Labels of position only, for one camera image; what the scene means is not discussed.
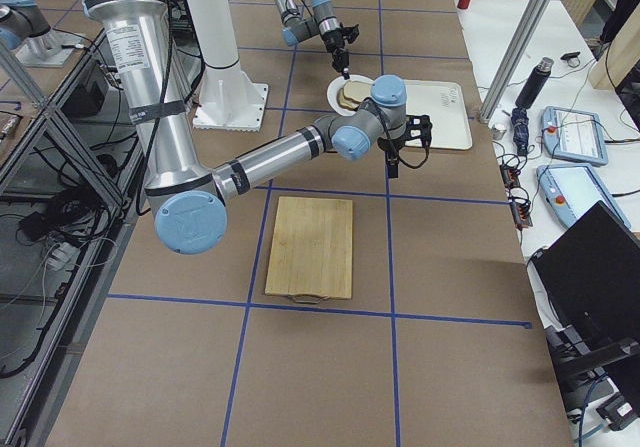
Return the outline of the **near blue teach pendant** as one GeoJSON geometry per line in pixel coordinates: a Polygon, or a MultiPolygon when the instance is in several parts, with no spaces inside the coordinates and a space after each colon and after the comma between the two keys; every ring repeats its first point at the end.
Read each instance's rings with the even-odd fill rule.
{"type": "Polygon", "coordinates": [[[592,165],[540,166],[536,169],[536,176],[544,198],[564,227],[571,227],[598,202],[603,202],[626,227],[631,227],[592,165]]]}

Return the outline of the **cream rectangular tray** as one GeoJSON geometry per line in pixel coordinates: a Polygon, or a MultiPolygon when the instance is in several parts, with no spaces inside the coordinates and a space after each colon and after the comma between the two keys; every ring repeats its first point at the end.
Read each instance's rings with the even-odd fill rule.
{"type": "Polygon", "coordinates": [[[472,136],[462,88],[447,81],[405,79],[408,115],[428,115],[434,149],[469,150],[472,136]]]}

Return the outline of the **aluminium frame post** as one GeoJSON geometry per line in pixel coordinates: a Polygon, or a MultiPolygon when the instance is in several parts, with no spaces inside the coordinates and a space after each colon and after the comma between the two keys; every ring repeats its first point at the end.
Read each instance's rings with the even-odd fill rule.
{"type": "Polygon", "coordinates": [[[529,0],[478,112],[478,120],[487,124],[493,116],[516,67],[524,55],[550,0],[529,0]]]}

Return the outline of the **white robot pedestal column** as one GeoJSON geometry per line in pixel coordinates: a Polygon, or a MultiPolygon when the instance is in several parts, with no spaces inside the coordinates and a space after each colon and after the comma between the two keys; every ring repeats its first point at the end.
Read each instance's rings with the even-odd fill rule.
{"type": "Polygon", "coordinates": [[[204,61],[194,126],[257,132],[269,87],[241,67],[228,0],[187,0],[204,61]]]}

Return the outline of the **white bread slice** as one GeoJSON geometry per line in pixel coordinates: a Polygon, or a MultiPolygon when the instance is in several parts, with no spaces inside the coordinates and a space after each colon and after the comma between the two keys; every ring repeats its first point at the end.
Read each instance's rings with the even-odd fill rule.
{"type": "Polygon", "coordinates": [[[356,81],[356,80],[348,80],[341,87],[341,89],[344,90],[344,93],[347,97],[361,100],[361,102],[363,102],[367,97],[370,96],[371,87],[372,87],[371,83],[356,81]]]}

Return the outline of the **wooden cutting board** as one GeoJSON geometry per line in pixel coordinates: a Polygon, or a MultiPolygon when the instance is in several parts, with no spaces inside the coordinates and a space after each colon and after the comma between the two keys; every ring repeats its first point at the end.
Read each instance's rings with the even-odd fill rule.
{"type": "Polygon", "coordinates": [[[353,296],[351,200],[278,199],[265,293],[298,303],[353,296]]]}

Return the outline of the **blue teach pendant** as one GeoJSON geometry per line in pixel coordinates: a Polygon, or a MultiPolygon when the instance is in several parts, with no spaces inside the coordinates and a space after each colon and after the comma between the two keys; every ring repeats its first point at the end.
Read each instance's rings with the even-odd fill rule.
{"type": "Polygon", "coordinates": [[[553,158],[586,162],[595,167],[608,164],[603,128],[597,114],[547,106],[541,122],[542,143],[553,158]]]}
{"type": "Polygon", "coordinates": [[[544,198],[564,227],[571,227],[598,202],[603,202],[626,227],[631,227],[592,165],[540,166],[536,169],[536,176],[544,198]]]}

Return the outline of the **white round plate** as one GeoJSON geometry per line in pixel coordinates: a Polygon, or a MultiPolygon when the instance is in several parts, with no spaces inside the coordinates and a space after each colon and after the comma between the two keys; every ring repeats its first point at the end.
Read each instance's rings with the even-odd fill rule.
{"type": "Polygon", "coordinates": [[[327,101],[336,113],[351,116],[370,95],[372,84],[372,79],[361,75],[351,74],[348,79],[337,77],[327,87],[327,101]]]}

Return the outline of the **folded navy umbrella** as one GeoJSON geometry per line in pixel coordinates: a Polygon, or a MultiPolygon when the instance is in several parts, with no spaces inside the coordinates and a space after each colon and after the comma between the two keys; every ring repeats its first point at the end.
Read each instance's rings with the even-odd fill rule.
{"type": "Polygon", "coordinates": [[[524,108],[515,107],[512,110],[511,125],[517,155],[527,157],[529,152],[529,118],[524,108]]]}

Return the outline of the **black laptop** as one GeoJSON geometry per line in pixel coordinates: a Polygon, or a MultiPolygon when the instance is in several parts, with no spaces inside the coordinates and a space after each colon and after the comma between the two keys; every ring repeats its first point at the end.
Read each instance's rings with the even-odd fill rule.
{"type": "Polygon", "coordinates": [[[639,239],[603,202],[533,265],[561,323],[591,346],[639,339],[639,239]]]}

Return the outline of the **black water bottle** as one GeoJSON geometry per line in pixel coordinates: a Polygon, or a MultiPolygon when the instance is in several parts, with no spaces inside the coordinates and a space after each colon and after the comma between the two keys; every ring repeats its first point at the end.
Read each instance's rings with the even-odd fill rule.
{"type": "Polygon", "coordinates": [[[538,65],[531,71],[522,90],[516,98],[515,106],[517,108],[527,110],[533,105],[542,88],[551,76],[553,65],[554,61],[549,57],[543,57],[540,60],[538,65]]]}

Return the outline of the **toast with fried egg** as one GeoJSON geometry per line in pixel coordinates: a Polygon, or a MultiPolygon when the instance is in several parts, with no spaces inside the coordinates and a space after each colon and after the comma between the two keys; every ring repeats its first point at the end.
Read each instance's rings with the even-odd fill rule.
{"type": "Polygon", "coordinates": [[[355,111],[358,108],[358,106],[361,104],[361,100],[347,97],[343,89],[340,89],[338,91],[336,99],[339,107],[343,109],[351,110],[351,111],[355,111]]]}

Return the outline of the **far blue teach pendant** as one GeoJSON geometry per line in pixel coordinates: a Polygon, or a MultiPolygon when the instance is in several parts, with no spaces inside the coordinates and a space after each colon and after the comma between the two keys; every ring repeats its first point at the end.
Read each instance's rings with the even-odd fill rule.
{"type": "Polygon", "coordinates": [[[547,106],[541,122],[542,143],[553,158],[586,162],[595,167],[608,164],[603,128],[597,114],[547,106]]]}

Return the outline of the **small metal cup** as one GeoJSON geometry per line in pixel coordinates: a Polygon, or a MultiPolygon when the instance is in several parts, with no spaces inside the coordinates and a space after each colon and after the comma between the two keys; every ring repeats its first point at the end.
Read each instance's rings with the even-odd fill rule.
{"type": "Polygon", "coordinates": [[[492,139],[500,141],[507,132],[507,127],[504,124],[496,123],[491,127],[492,139]]]}

